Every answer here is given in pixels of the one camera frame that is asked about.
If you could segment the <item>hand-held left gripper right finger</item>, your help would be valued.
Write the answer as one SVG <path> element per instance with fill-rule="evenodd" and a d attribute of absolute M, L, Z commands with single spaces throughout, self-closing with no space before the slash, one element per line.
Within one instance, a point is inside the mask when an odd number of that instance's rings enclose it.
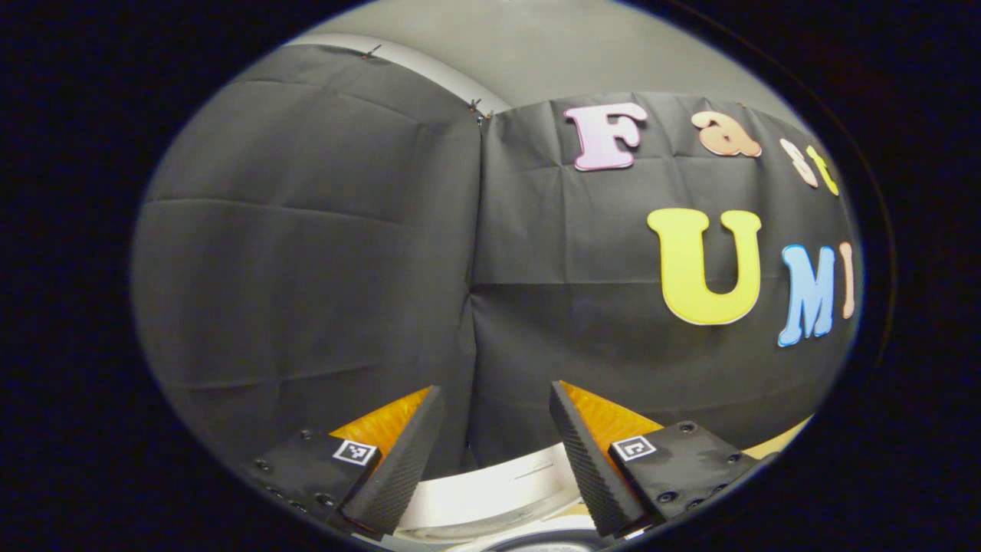
<path fill-rule="evenodd" d="M 602 537 L 690 516 L 768 465 L 696 422 L 652 422 L 564 381 L 551 383 L 550 415 Z"/>

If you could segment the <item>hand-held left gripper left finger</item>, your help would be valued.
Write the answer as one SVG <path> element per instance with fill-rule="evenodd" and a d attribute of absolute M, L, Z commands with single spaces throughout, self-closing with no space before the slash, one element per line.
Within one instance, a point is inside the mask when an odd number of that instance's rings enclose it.
<path fill-rule="evenodd" d="M 334 537 L 393 534 L 444 425 L 446 394 L 428 385 L 396 397 L 294 393 L 242 431 L 238 474 L 305 524 Z"/>

